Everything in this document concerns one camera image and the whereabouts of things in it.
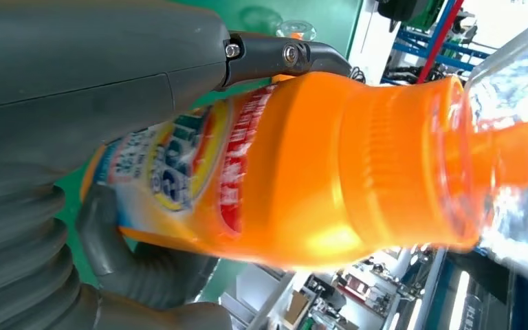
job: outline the clear plastic bottle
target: clear plastic bottle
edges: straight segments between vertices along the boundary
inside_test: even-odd
[[[477,133],[528,124],[528,29],[492,54],[472,72],[465,87]],[[528,277],[528,176],[505,182],[501,173],[517,167],[528,174],[528,141],[516,153],[498,154],[492,184],[485,196],[481,247],[490,256]]]
[[[315,27],[307,21],[285,21],[276,30],[276,36],[313,41],[317,37]]]

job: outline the blue metal frame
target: blue metal frame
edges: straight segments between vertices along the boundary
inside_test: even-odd
[[[390,80],[390,79],[387,79],[387,78],[383,78],[382,77],[382,81],[381,81],[382,84],[390,84],[390,85],[394,85],[394,86],[400,86],[401,84],[397,81],[394,81],[394,80]]]
[[[424,54],[424,50],[413,48],[413,47],[410,47],[410,46],[407,46],[407,45],[403,45],[401,43],[393,43],[393,47],[392,48],[394,50],[398,50],[400,52],[412,54],[412,55],[415,55],[415,56],[419,56],[419,57],[423,57],[423,58],[427,58],[428,57],[428,54]],[[442,63],[444,65],[448,65],[448,66],[451,66],[451,67],[456,67],[458,69],[463,69],[463,70],[466,70],[466,71],[472,71],[474,69],[474,65],[472,65],[470,63],[464,63],[464,62],[462,62],[460,60],[457,60],[455,58],[450,58],[450,57],[444,56],[444,55],[437,55],[436,56],[436,62]]]
[[[400,30],[397,33],[397,37],[400,38],[401,40],[411,44],[412,46],[418,47],[420,49],[424,49],[425,47],[423,45],[418,44],[417,41],[421,41],[421,42],[430,44],[430,40],[431,40],[431,38],[429,36],[424,36],[423,34],[419,34],[419,33],[416,33],[416,32],[411,32],[411,31],[405,31],[405,30]],[[478,50],[462,47],[462,46],[456,45],[454,43],[443,43],[442,44],[442,48],[447,49],[447,50],[453,50],[455,52],[463,53],[463,54],[470,55],[470,56],[473,56],[473,57],[481,58],[483,60],[485,58],[489,57],[489,54],[487,54],[485,52],[481,52],[481,51],[478,51]]]
[[[442,15],[440,17],[440,22],[444,22],[444,21],[446,21],[448,19],[449,15],[450,15],[450,11],[452,9],[452,6],[454,5],[455,2],[456,2],[456,0],[448,0],[448,2],[446,3],[446,6],[444,7],[444,9],[442,11]],[[393,44],[393,49],[397,50],[397,51],[400,51],[400,52],[405,52],[405,53],[408,53],[408,54],[419,56],[419,57],[422,57],[422,58],[428,58],[428,55],[432,52],[432,48],[434,47],[434,44],[435,44],[433,41],[437,40],[438,36],[441,33],[442,25],[443,24],[438,24],[436,26],[436,28],[434,29],[434,32],[432,33],[431,37],[424,36],[423,34],[418,34],[418,33],[415,33],[415,32],[400,30],[397,33],[397,38],[399,38],[401,41],[403,41],[403,42],[405,42],[405,43],[407,43],[409,45],[406,45],[406,44],[403,44],[403,43],[399,43],[399,42],[395,42]],[[447,50],[451,50],[453,52],[458,52],[458,53],[461,53],[461,54],[470,55],[472,57],[481,58],[481,59],[485,59],[485,58],[487,58],[489,56],[489,54],[487,54],[485,52],[480,52],[478,50],[473,50],[473,49],[468,49],[466,47],[461,47],[461,46],[456,45],[454,43],[443,43],[442,48],[443,49],[447,49]],[[457,60],[455,58],[450,58],[448,56],[444,56],[444,55],[440,55],[440,54],[436,56],[436,62],[442,63],[444,65],[448,65],[448,66],[451,66],[451,67],[456,67],[458,69],[462,69],[462,70],[465,70],[465,71],[472,71],[474,69],[474,65],[472,65],[470,63],[464,63],[461,60]],[[391,80],[389,80],[387,78],[383,78],[382,82],[383,83],[394,84],[394,82],[392,82]]]

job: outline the bottle label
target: bottle label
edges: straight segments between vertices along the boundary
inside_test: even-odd
[[[191,210],[208,185],[230,130],[231,106],[216,102],[179,116],[151,149],[151,192],[171,212]]]
[[[246,157],[274,88],[255,91],[236,109],[233,101],[217,101],[110,143],[93,181],[117,192],[119,225],[160,234],[149,201],[184,221],[210,191],[211,203],[219,202],[216,217],[229,233],[240,233]]]
[[[219,209],[223,222],[235,234],[241,231],[242,180],[246,173],[246,156],[274,88],[276,85],[259,89],[243,105],[225,149],[219,184]]]
[[[94,181],[113,186],[119,196],[132,189],[129,184],[142,183],[166,211],[192,210],[219,163],[232,117],[230,102],[218,101],[128,134],[108,145]],[[129,202],[123,199],[119,203]]]

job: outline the machinery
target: machinery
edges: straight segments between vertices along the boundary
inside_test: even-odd
[[[309,71],[352,74],[322,43],[230,32],[213,12],[162,0],[0,0],[0,329],[231,329],[218,305],[165,311],[197,294],[217,260],[132,253],[101,186],[78,229],[102,290],[80,283],[54,182],[209,91]]]

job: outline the gray corrugated hose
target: gray corrugated hose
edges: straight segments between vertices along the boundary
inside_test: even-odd
[[[132,253],[116,228],[117,209],[114,190],[94,184],[76,224],[100,286],[157,309],[197,296],[218,259],[145,243]]]
[[[0,196],[0,329],[231,329],[228,313],[214,304],[160,311],[80,283],[65,245],[66,227],[53,218],[63,202],[63,191],[53,185]],[[153,305],[164,304],[161,292],[167,296],[178,281],[160,260],[129,261],[148,265],[137,275],[165,276],[149,281],[161,288],[153,299],[143,299]],[[143,292],[135,286],[144,287],[144,277],[117,278],[127,292]]]

